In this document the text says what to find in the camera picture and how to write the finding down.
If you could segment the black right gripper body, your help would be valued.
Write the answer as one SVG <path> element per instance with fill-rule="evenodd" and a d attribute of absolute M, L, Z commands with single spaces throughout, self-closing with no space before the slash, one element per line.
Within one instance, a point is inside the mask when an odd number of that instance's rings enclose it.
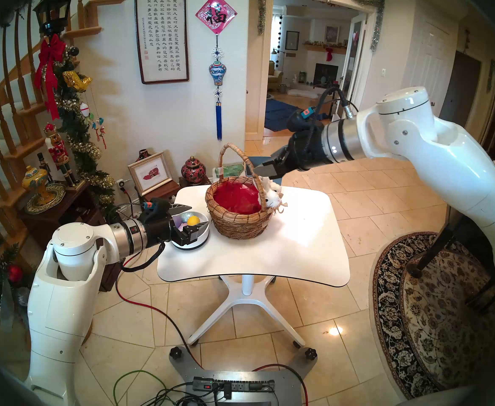
<path fill-rule="evenodd" d="M 289 172 L 307 171 L 315 167 L 329 165 L 331 160 L 324 153 L 322 141 L 323 128 L 309 128 L 295 132 L 279 155 L 289 155 L 284 165 Z"/>

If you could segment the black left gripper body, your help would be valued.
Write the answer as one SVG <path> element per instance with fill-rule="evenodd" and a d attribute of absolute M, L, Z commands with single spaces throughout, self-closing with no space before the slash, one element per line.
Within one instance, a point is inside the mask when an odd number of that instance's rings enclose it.
<path fill-rule="evenodd" d="M 185 235 L 179 230 L 181 224 L 181 219 L 178 216 L 146 218 L 144 220 L 144 229 L 146 232 L 145 247 L 153 247 L 170 241 L 179 246 L 184 246 Z"/>

